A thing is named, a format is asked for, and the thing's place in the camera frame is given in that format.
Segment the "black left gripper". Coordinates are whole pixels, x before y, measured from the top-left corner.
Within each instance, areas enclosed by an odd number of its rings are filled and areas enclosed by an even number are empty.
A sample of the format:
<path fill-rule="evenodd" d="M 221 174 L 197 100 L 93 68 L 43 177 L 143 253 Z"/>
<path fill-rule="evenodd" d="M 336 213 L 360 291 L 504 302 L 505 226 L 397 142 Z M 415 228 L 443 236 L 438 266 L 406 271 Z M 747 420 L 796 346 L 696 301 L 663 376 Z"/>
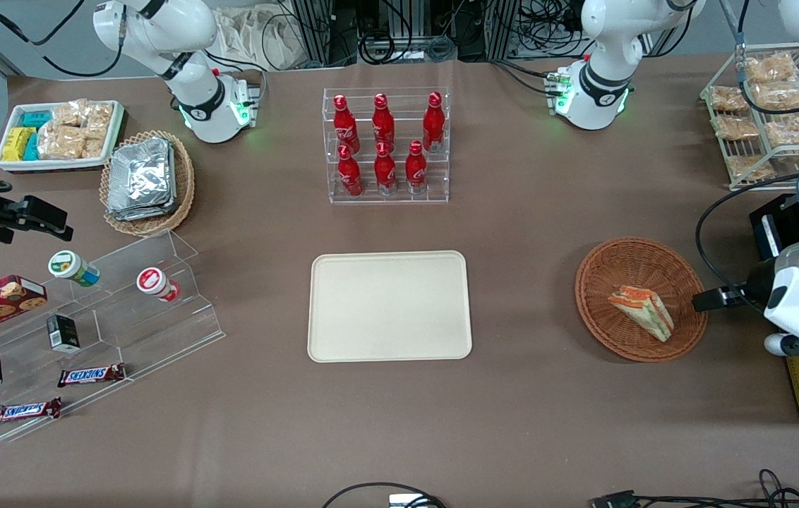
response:
<path fill-rule="evenodd" d="M 778 258 L 759 261 L 749 270 L 744 284 L 720 286 L 698 293 L 691 305 L 698 313 L 726 308 L 742 308 L 747 300 L 757 309 L 765 309 L 774 288 L 775 263 Z"/>

